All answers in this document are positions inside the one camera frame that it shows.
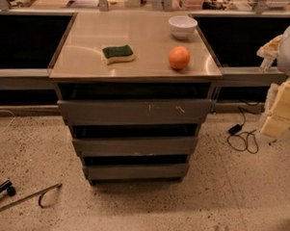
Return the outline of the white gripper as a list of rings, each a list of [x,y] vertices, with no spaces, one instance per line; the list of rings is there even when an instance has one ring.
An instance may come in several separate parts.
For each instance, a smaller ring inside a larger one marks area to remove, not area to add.
[[[281,35],[262,45],[256,55],[268,60],[275,59]],[[277,139],[290,128],[290,77],[280,85],[271,84],[265,101],[265,111],[259,120],[262,135]]]

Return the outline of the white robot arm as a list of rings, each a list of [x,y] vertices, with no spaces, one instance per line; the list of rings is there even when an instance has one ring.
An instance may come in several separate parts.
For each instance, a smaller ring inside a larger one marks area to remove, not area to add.
[[[271,86],[260,127],[262,135],[276,139],[290,128],[290,26],[261,46],[256,55],[263,59],[262,71],[267,71],[277,61],[277,68],[287,76],[279,86]]]

